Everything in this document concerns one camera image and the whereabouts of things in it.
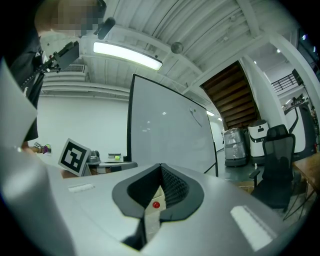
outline ceiling lamp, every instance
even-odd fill
[[[128,61],[136,62],[148,68],[158,71],[162,67],[162,62],[154,57],[131,50],[129,48],[110,43],[95,42],[93,51],[97,54],[110,55]]]
[[[211,117],[213,117],[213,116],[215,116],[215,114],[214,113],[211,113],[210,111],[206,111],[206,113],[209,115],[209,116],[211,116]]]

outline whiteboard frame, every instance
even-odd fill
[[[131,87],[130,87],[130,95],[129,95],[129,105],[128,105],[128,117],[127,117],[127,132],[126,132],[126,153],[127,153],[127,161],[128,162],[132,162],[132,148],[131,148],[131,120],[132,120],[132,104],[133,104],[133,97],[134,97],[134,89],[135,89],[135,78],[136,77],[139,77],[139,78],[142,78],[142,79],[145,79],[147,81],[150,81],[152,83],[155,83],[163,88],[166,88],[172,92],[174,92],[175,94],[178,94],[186,99],[188,99],[189,101],[197,104],[198,106],[200,106],[201,108],[203,108],[204,110],[206,110],[206,108],[204,108],[203,106],[201,106],[199,103],[193,101],[192,99],[189,99],[188,97],[184,96],[183,94],[175,91],[175,90],[172,90],[171,88],[168,88],[164,85],[162,85],[161,83],[158,83],[156,81],[153,81],[149,78],[146,78],[142,75],[139,75],[139,74],[133,74],[132,76],[132,81],[131,81]],[[205,172],[207,173],[212,167],[214,167],[215,165],[215,175],[218,177],[218,159],[217,159],[217,151],[216,151],[216,144],[215,144],[215,141],[214,141],[214,136],[211,132],[211,137],[212,137],[212,142],[213,142],[213,146],[214,146],[214,155],[215,155],[215,163],[213,165],[211,165]]]

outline wooden table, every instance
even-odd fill
[[[302,176],[312,186],[314,191],[320,194],[320,152],[307,158],[295,161],[293,166],[296,167]]]

